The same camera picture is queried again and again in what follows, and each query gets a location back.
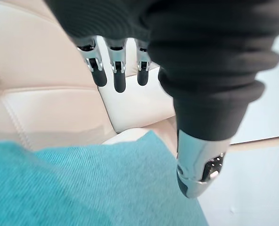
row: silver metal joint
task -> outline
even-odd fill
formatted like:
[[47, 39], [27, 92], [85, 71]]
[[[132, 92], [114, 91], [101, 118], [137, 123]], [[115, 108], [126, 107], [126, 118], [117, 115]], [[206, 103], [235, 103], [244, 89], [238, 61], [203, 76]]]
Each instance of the silver metal joint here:
[[143, 65], [145, 65], [146, 71], [149, 71], [151, 65], [151, 59], [149, 57], [147, 49], [141, 47], [139, 41], [136, 40], [135, 42], [136, 42], [136, 57], [137, 57], [138, 70], [141, 71]]
[[99, 71], [103, 70], [102, 56], [98, 47], [97, 39], [94, 38], [94, 46], [88, 47], [88, 51], [83, 50], [83, 47], [77, 48], [82, 54], [85, 63], [89, 67], [90, 71], [94, 71], [94, 66], [96, 65]]
[[179, 130], [177, 177], [182, 193], [196, 198], [218, 177], [230, 139], [206, 141]]
[[107, 45], [107, 49], [113, 73], [117, 73], [118, 67], [120, 67], [121, 73], [124, 73], [126, 69], [126, 41], [121, 47]]

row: teal cushion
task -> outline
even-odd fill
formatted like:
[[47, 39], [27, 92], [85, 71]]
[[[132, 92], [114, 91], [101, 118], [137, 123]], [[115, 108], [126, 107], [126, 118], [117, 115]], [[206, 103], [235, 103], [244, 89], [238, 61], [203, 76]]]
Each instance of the teal cushion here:
[[176, 160], [149, 132], [135, 142], [46, 148], [0, 142], [0, 225], [206, 226], [179, 191]]

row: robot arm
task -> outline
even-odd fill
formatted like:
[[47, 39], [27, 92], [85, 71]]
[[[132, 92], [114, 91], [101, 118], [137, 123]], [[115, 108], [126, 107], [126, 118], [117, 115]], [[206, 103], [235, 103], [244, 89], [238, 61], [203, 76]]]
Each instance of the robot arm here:
[[137, 39], [138, 83], [150, 59], [173, 97], [178, 128], [177, 178], [188, 198], [218, 176], [230, 138], [275, 67], [279, 0], [45, 0], [81, 51], [94, 81], [106, 83], [95, 35], [105, 38], [115, 89], [125, 89], [125, 39]]

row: black sleeve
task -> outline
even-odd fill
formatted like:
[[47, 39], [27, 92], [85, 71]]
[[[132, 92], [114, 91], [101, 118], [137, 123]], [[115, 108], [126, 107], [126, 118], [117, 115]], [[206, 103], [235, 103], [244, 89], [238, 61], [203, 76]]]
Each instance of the black sleeve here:
[[178, 128], [200, 139], [233, 136], [264, 90], [256, 74], [279, 61], [279, 0], [45, 1], [76, 45], [94, 34], [148, 40]]

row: sofa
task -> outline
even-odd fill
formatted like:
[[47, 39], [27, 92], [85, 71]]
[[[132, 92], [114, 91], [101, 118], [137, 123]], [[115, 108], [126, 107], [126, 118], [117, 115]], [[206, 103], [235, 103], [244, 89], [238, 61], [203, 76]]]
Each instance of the sofa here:
[[37, 151], [131, 141], [152, 129], [175, 153], [172, 98], [158, 82], [159, 67], [138, 85], [129, 39], [126, 91], [117, 93], [101, 37], [98, 43], [108, 80], [101, 88], [42, 0], [0, 0], [0, 140]]

